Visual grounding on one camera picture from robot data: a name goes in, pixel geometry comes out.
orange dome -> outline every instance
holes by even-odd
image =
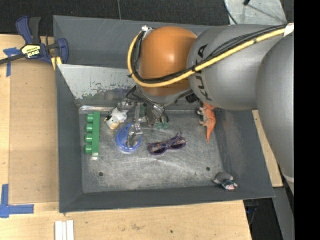
[[[153,79],[185,70],[196,39],[195,34],[182,27],[165,26],[154,30],[142,42],[139,75]],[[184,79],[165,87],[143,87],[143,90],[153,96],[169,96],[189,87],[188,79]]]

orange toy dinosaur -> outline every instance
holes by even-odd
[[[207,128],[206,130],[206,140],[210,143],[210,135],[216,127],[216,114],[214,112],[215,106],[211,106],[208,103],[203,103],[203,106],[198,110],[198,114],[203,116],[203,121],[199,121],[201,125]]]

purple sunglasses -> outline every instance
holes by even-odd
[[[162,155],[167,150],[180,150],[187,145],[187,141],[182,137],[182,132],[180,132],[176,137],[171,138],[162,142],[147,143],[148,150],[151,155],[159,156]]]

yellow label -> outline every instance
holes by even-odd
[[[27,45],[24,47],[21,52],[24,55],[27,55],[28,58],[31,58],[32,56],[40,54],[41,47],[39,45]]]

black floor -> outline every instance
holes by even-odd
[[[289,22],[294,0],[281,0]],[[39,33],[53,36],[53,15],[221,26],[229,18],[223,0],[0,0],[0,34],[16,33],[22,16],[42,17]],[[246,201],[253,240],[282,240],[271,199]]]

